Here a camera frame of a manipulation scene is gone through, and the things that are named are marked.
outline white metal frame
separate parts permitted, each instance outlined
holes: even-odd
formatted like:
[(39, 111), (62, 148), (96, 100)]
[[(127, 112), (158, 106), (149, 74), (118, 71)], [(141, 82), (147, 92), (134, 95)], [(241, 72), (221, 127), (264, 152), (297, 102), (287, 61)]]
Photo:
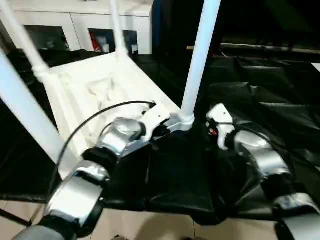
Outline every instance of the white metal frame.
[[(113, 53), (111, 53), (89, 59), (89, 61), (92, 61), (92, 59), (96, 59), (96, 61), (91, 64), (92, 68), (98, 63), (101, 63), (102, 59), (107, 60), (107, 58), (110, 58), (109, 56), (113, 58), (115, 56), (114, 59), (119, 62), (119, 64), (121, 64), (118, 66), (125, 66), (125, 68), (131, 70), (127, 73), (129, 75), (124, 75), (122, 70), (116, 73), (115, 77), (121, 79), (120, 85), (125, 85), (129, 89), (130, 86), (134, 87), (135, 85), (138, 85), (138, 89), (137, 87), (135, 87), (135, 89), (137, 89), (137, 92), (129, 91), (129, 94), (132, 95), (132, 97), (142, 95), (144, 96), (144, 98), (142, 99), (148, 99), (148, 95), (156, 95), (156, 103), (159, 102), (161, 104), (164, 104), (168, 109), (171, 110), (171, 113), (176, 114), (172, 115), (172, 118), (169, 121), (169, 127), (172, 130), (189, 130), (192, 127), (195, 119), (194, 108), (206, 64), (207, 55), (209, 52), (210, 42), (213, 36), (213, 31), (218, 16), (220, 2), (221, 0), (204, 1), (181, 111), (150, 79), (148, 80), (148, 77), (144, 75), (144, 73), (128, 57), (117, 11), (117, 0), (111, 0), (116, 52), (114, 53), (114, 55), (112, 55)], [(50, 104), (58, 104), (58, 106), (63, 110), (62, 113), (67, 115), (62, 115), (61, 117), (65, 117), (68, 119), (68, 122), (66, 123), (67, 125), (70, 124), (70, 122), (73, 122), (74, 127), (77, 123), (76, 113), (74, 113), (71, 105), (68, 102), (59, 102), (60, 99), (65, 99), (67, 94), (66, 89), (61, 86), (61, 78), (65, 81), (66, 78), (70, 78), (69, 75), (77, 75), (77, 72), (83, 69), (84, 66), (81, 65), (81, 62), (76, 62), (49, 69), (37, 52), (26, 30), (19, 24), (17, 18), (14, 15), (14, 12), (10, 9), (7, 0), (0, 0), (0, 7), (2, 8), (2, 11), (5, 14), (13, 31), (15, 31), (16, 34), (22, 39), (22, 48), (29, 61), (31, 62), (32, 70), (34, 71), (35, 76), (40, 81), (45, 82), (44, 85), (50, 99)], [(48, 120), (48, 117), (44, 114), (40, 106), (34, 100), (28, 88), (22, 83), (21, 79), (19, 79), (19, 76), (14, 71), (13, 67), (10, 65), (4, 54), (0, 54), (0, 68), (1, 72), (3, 73), (3, 77), (0, 80), (0, 97), (8, 105), (10, 110), (16, 115), (16, 117), (21, 121), (25, 128), (31, 133), (31, 135), (39, 143), (39, 145), (47, 152), (48, 156), (54, 162), (56, 162), (57, 154), (61, 150), (63, 140), (59, 137), (58, 132), (55, 130), (52, 123)], [(144, 76), (145, 79), (141, 79), (140, 82), (132, 82), (131, 79), (128, 79), (128, 76), (135, 76), (136, 79)], [(61, 166), (62, 169), (60, 168), (60, 173), (63, 172), (65, 174), (71, 170), (70, 166), (74, 166), (77, 164), (79, 159), (74, 156), (71, 151), (69, 151), (69, 153), (66, 154), (64, 158), (66, 158), (67, 160), (64, 160), (63, 162), (68, 163), (68, 166)]]

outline white cabinet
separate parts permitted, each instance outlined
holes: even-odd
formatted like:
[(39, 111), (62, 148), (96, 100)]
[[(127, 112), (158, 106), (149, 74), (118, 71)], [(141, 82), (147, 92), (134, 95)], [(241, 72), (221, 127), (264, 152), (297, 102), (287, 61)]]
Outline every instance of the white cabinet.
[[(82, 49), (94, 51), (92, 37), (97, 35), (108, 36), (112, 34), (113, 22), (111, 15), (98, 14), (71, 14), (76, 34), (80, 41)], [(152, 37), (151, 37), (151, 18), (145, 16), (123, 16), (119, 17), (120, 25), (124, 30), (124, 38), (135, 38), (137, 41), (137, 50), (139, 54), (152, 53)]]
[[(152, 53), (151, 12), (154, 0), (118, 0), (120, 24), (126, 45), (139, 54)], [(20, 22), (26, 26), (38, 49), (94, 51), (92, 38), (101, 49), (115, 48), (110, 0), (10, 0)], [(17, 48), (19, 36), (3, 13), (0, 19)]]
[[(15, 14), (38, 49), (81, 49), (69, 13), (16, 11)], [(3, 12), (0, 12), (0, 18), (15, 46), (21, 48), (21, 39), (12, 31)]]

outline black tarp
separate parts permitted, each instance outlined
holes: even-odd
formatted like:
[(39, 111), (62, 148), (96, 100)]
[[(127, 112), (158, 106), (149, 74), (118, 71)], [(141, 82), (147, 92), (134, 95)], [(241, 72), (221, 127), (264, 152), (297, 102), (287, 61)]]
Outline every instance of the black tarp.
[[(42, 51), (52, 66), (90, 58), (95, 53)], [(43, 85), (23, 53), (9, 56), (42, 108), (54, 121)], [(188, 66), (134, 58), (141, 69), (181, 105)], [(123, 159), (103, 194), (106, 208), (187, 214), (202, 225), (228, 216), (272, 219), (253, 170), (208, 138), (205, 114), (224, 103), (238, 124), (248, 125), (283, 144), (284, 159), (320, 203), (320, 73), (309, 63), (215, 59), (206, 66), (190, 132), (175, 132), (156, 147)], [(1, 103), (0, 199), (44, 202), (54, 164)]]

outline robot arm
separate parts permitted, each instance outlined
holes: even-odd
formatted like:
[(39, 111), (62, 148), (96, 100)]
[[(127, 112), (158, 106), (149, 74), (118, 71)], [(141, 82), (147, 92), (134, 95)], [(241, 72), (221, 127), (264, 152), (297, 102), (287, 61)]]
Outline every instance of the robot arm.
[(257, 134), (247, 130), (235, 131), (232, 117), (223, 104), (216, 105), (206, 116), (209, 132), (216, 133), (218, 146), (226, 151), (235, 151), (256, 169), (277, 221), (275, 230), (278, 238), (320, 239), (319, 207), (305, 187), (295, 180), (279, 153)]
[(102, 214), (100, 197), (117, 162), (128, 146), (151, 140), (154, 130), (170, 113), (161, 105), (140, 119), (119, 117), (106, 129), (95, 147), (56, 189), (39, 224), (18, 234), (15, 240), (75, 240), (89, 236)]

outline cabinet door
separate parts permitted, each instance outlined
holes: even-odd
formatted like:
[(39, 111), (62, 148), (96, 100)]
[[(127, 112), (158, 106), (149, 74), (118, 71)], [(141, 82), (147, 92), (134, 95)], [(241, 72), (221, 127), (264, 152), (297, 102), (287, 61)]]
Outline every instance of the cabinet door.
[(274, 222), (227, 219), (217, 226), (194, 226), (195, 236), (205, 240), (277, 240)]
[[(16, 11), (18, 20), (28, 31), (38, 49), (79, 50), (79, 40), (69, 13)], [(12, 30), (3, 12), (0, 18), (15, 46), (21, 48), (21, 39)]]
[[(113, 52), (113, 22), (111, 15), (71, 14), (82, 49), (96, 52)], [(120, 16), (124, 40), (129, 51), (151, 54), (150, 17)]]

